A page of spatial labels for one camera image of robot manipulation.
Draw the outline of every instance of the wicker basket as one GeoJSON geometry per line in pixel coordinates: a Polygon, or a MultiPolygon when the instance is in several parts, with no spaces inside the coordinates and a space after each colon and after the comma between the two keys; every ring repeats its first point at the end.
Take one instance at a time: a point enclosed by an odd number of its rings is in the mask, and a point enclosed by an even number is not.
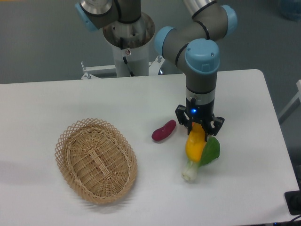
{"type": "Polygon", "coordinates": [[[124,196],[137,174],[135,154],[122,134],[98,119],[78,121],[56,145],[57,165],[69,186],[96,204],[124,196]]]}

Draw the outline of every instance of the white vegetable stem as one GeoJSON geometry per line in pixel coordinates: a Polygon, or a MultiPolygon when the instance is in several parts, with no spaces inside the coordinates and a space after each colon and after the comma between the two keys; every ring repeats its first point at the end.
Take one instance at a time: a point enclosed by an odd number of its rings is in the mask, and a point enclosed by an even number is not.
{"type": "Polygon", "coordinates": [[[182,171],[182,177],[187,181],[192,181],[197,178],[198,162],[188,160],[185,169],[182,171]]]}

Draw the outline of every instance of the cable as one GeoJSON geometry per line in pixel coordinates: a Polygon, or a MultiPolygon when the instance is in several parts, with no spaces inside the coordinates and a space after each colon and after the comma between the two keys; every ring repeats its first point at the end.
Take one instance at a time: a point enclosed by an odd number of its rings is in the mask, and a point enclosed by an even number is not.
{"type": "MultiPolygon", "coordinates": [[[[124,49],[124,47],[123,47],[123,40],[124,40],[123,38],[120,38],[120,49],[121,50],[124,49]]],[[[135,77],[135,75],[134,75],[134,73],[133,73],[130,65],[127,63],[127,58],[124,56],[124,57],[122,57],[122,59],[123,59],[123,62],[126,64],[128,72],[130,73],[131,77],[135,77]]]]}
{"type": "Polygon", "coordinates": [[[299,216],[297,216],[297,217],[293,218],[293,219],[290,221],[290,223],[291,223],[291,224],[294,224],[294,225],[296,225],[296,226],[297,226],[297,224],[296,224],[295,220],[297,220],[297,219],[299,219],[299,218],[301,218],[301,215],[299,215],[299,216]]]}

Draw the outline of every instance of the blue joint cap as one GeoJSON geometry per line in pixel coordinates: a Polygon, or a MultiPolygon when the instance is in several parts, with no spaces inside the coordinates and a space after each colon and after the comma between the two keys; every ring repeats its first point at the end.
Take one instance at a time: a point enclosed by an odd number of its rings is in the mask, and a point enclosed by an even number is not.
{"type": "Polygon", "coordinates": [[[234,11],[234,9],[232,9],[230,6],[222,6],[228,16],[228,29],[227,29],[227,33],[226,36],[229,34],[232,34],[236,28],[237,28],[237,24],[238,24],[238,20],[237,20],[237,16],[236,13],[234,11]]]}
{"type": "Polygon", "coordinates": [[[91,20],[87,17],[87,15],[85,14],[85,12],[83,11],[83,9],[80,7],[79,3],[75,4],[75,8],[81,18],[81,20],[84,22],[86,28],[90,31],[90,32],[94,32],[97,31],[97,27],[95,27],[95,25],[91,22],[91,20]]]}
{"type": "Polygon", "coordinates": [[[155,37],[155,50],[163,56],[163,45],[164,45],[164,40],[168,33],[172,30],[175,29],[173,27],[163,27],[161,28],[158,33],[156,34],[155,37]]]}
{"type": "Polygon", "coordinates": [[[199,74],[213,74],[220,66],[220,50],[212,40],[195,39],[185,51],[187,65],[199,74]]]}

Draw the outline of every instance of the yellow bell pepper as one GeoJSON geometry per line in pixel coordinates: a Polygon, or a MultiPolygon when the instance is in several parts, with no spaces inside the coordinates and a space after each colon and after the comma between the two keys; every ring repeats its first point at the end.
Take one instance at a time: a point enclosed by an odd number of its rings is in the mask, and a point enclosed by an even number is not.
{"type": "Polygon", "coordinates": [[[186,155],[190,161],[199,162],[201,160],[206,144],[205,136],[202,125],[193,123],[185,147],[186,155]]]}

